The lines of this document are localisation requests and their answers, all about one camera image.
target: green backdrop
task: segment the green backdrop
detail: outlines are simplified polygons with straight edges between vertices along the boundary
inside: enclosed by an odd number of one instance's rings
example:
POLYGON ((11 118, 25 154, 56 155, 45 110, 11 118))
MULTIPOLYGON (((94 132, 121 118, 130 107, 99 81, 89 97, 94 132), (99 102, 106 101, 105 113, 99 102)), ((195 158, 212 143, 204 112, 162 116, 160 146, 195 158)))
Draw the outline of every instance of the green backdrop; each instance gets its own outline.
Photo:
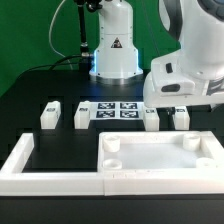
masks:
MULTIPOLYGON (((134 9, 134 44, 140 51, 140 67, 150 68, 158 56, 151 38, 147 13, 160 55, 179 47, 164 30, 158 15, 158 0, 128 0, 134 9)), ((51 19, 61 0, 0 1, 0 96, 23 71, 60 59, 49 47, 51 19)), ((87 38, 91 50, 98 45, 98 15, 86 12, 87 38)), ((64 55, 79 53, 77 5, 67 0, 53 30, 53 43, 64 55)))

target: black table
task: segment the black table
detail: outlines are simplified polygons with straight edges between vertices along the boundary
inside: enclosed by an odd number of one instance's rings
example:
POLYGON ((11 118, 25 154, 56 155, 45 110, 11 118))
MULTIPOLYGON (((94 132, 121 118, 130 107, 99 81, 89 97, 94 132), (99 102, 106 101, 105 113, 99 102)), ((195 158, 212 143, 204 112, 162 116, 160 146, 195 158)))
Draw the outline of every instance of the black table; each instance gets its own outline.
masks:
MULTIPOLYGON (((143 81, 126 86, 90 82, 85 73, 32 71, 22 74, 0 98, 0 167, 22 133, 34 133, 35 148, 23 172, 96 172, 98 136, 104 131, 144 131, 143 122, 91 121, 74 129, 80 101, 142 101, 143 81), (58 100, 55 130, 41 130, 40 116, 58 100)), ((191 130, 213 131, 224 143, 223 107, 189 107, 191 130)), ((159 110, 160 130, 173 130, 159 110)), ((224 195, 121 197, 0 197, 0 223, 223 223, 224 195)))

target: white tray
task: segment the white tray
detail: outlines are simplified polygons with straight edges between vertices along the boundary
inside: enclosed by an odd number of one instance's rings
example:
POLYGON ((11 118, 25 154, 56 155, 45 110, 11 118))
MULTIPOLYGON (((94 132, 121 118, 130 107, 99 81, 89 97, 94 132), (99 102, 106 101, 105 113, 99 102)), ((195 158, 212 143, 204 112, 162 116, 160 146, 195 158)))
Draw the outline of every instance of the white tray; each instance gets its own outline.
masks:
POLYGON ((96 173, 22 173, 33 147, 23 134, 0 171, 1 196, 224 193, 211 132, 102 133, 96 173))

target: blue light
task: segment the blue light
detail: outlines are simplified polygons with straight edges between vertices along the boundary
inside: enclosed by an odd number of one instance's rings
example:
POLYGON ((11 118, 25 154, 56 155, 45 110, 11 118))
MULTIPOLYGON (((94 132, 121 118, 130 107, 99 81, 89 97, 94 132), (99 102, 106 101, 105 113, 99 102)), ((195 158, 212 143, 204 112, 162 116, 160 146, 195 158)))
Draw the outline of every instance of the blue light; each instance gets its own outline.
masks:
POLYGON ((138 71, 141 71, 141 69, 140 69, 140 67, 139 67, 139 52, 138 52, 138 50, 136 50, 136 56, 137 56, 137 58, 136 58, 136 61, 137 61, 137 69, 138 69, 138 71))
POLYGON ((96 73, 96 51, 94 51, 94 67, 93 71, 96 73))

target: small white block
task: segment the small white block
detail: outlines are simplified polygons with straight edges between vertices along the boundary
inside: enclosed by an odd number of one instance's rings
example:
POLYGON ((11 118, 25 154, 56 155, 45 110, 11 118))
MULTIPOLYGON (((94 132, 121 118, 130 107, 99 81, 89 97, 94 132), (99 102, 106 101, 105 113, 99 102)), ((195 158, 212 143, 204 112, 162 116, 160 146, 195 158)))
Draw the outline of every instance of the small white block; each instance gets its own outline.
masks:
POLYGON ((155 108, 143 106, 143 122, 145 130, 148 132, 159 131, 159 116, 155 108))
POLYGON ((88 101, 79 104, 74 117, 75 129, 88 129, 90 122, 90 108, 91 103, 88 101))
POLYGON ((176 130, 188 131, 190 128, 190 116, 186 107, 175 107, 173 121, 176 130))
POLYGON ((50 102, 40 117, 42 129, 55 129, 61 115, 61 104, 58 101, 50 102))

